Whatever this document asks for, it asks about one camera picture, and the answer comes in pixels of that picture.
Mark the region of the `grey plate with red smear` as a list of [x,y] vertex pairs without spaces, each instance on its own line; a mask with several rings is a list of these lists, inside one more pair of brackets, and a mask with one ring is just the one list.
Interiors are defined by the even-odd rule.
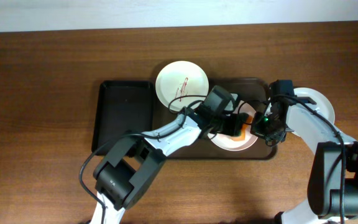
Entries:
[[310,97],[316,105],[302,103],[292,98],[298,103],[288,108],[286,125],[289,130],[287,133],[306,139],[312,138],[315,134],[331,132],[335,121],[335,112],[331,102],[322,93],[311,88],[294,87],[294,92],[297,96]]

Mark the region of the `pink plate with red smear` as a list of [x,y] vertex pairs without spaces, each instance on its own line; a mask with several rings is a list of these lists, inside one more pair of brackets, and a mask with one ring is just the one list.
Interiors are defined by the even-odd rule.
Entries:
[[[241,106],[240,113],[246,113],[254,117],[256,110],[249,103],[245,103]],[[258,140],[257,136],[250,133],[250,128],[251,126],[246,129],[246,139],[244,141],[233,141],[230,139],[232,136],[225,134],[208,134],[208,138],[221,149],[242,151],[250,148]]]

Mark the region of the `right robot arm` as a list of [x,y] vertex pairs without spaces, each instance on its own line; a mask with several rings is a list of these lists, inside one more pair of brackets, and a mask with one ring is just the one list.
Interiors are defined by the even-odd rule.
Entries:
[[344,134],[319,112],[309,96],[296,96],[291,80],[269,85],[270,98],[257,112],[251,133],[266,145],[284,142],[296,132],[314,154],[307,198],[279,212],[275,223],[344,223],[358,218],[358,141]]

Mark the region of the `green orange sponge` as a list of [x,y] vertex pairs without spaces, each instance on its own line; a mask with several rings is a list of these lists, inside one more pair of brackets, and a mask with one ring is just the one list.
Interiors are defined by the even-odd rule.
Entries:
[[239,132],[230,137],[233,141],[244,141],[246,139],[246,129],[252,124],[253,117],[251,115],[241,113],[239,116],[239,121],[241,122],[241,128]]

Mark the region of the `cream plate with red smear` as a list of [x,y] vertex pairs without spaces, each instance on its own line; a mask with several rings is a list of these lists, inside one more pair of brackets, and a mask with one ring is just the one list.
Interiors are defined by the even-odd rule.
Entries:
[[209,92],[209,81],[197,64],[188,61],[169,63],[157,75],[155,90],[160,102],[172,111],[180,111],[196,100],[205,99]]

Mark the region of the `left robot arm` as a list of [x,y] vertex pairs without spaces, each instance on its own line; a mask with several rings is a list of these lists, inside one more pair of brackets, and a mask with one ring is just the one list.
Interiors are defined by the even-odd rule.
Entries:
[[214,86],[204,99],[183,107],[170,123],[153,131],[125,133],[114,144],[104,143],[107,154],[93,171],[96,207],[90,223],[119,223],[126,210],[146,193],[167,157],[208,134],[240,133],[240,115],[234,111],[240,97]]

